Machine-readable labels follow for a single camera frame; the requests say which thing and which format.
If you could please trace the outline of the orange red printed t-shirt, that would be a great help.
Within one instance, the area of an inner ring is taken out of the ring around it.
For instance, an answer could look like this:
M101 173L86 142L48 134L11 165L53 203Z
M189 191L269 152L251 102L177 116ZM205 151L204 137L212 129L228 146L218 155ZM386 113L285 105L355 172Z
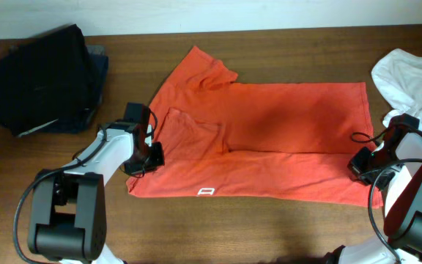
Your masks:
M350 179L372 134L366 85L243 84L221 60L192 48L151 102L165 164L126 182L135 197L272 197L368 205Z

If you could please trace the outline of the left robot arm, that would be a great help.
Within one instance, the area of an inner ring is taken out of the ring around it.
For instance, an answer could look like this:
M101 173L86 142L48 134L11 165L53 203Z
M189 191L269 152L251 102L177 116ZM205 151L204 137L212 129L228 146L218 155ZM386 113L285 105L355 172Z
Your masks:
M121 263L106 245L105 185L118 169L141 179L164 164L157 126L149 107L128 103L70 163L40 171L23 193L32 198L29 251L57 263Z

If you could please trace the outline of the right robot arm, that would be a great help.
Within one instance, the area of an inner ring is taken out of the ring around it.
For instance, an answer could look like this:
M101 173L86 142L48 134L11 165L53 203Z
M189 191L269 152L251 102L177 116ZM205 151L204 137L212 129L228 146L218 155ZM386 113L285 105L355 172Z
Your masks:
M375 150L360 149L347 167L352 180L369 187L368 217L375 236L340 246L322 262L422 263L422 130L408 114L390 119L378 136L365 136Z

